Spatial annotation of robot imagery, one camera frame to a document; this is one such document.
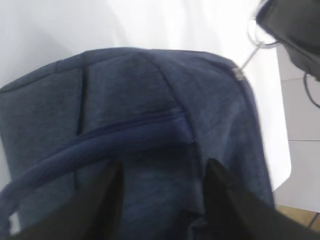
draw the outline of black cable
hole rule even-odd
[[[307,76],[308,76],[307,73],[305,73],[303,76],[303,85],[304,85],[305,92],[306,92],[307,96],[309,97],[310,101],[313,103],[313,105],[315,105],[317,108],[320,109],[320,105],[314,101],[314,99],[312,98],[312,96],[310,94],[310,91],[308,88]]]

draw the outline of backpack handle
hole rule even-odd
[[[177,108],[145,114],[79,136],[0,192],[0,238],[9,233],[9,217],[17,211],[24,197],[67,173],[119,154],[192,143],[189,123]]]

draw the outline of white table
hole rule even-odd
[[[206,51],[241,65],[259,0],[0,0],[0,87],[83,51],[140,47]],[[278,59],[260,50],[245,69],[254,89],[273,189],[291,173]],[[9,180],[1,156],[0,188]]]

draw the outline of metal ring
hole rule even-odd
[[[253,31],[251,31],[251,28],[250,28],[251,23],[255,24]],[[249,21],[247,33],[248,33],[248,38],[250,42],[256,47],[259,47],[260,49],[273,49],[280,44],[279,41],[275,41],[273,43],[265,43],[264,41],[259,41],[257,39],[257,22],[255,17],[253,17]]]
[[[253,14],[253,17],[249,20],[248,27],[247,27],[247,34],[248,34],[248,38],[249,38],[250,42],[260,49],[273,49],[280,44],[279,41],[275,41],[273,43],[265,43],[264,41],[259,41],[257,39],[256,16],[257,16],[258,12],[264,7],[264,5],[267,4],[268,1],[269,0],[264,0],[259,4],[257,10]],[[254,23],[254,29],[251,31],[250,26],[252,23]]]

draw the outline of floor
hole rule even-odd
[[[288,218],[320,233],[320,214],[313,211],[302,210],[288,206],[278,206],[278,211]]]

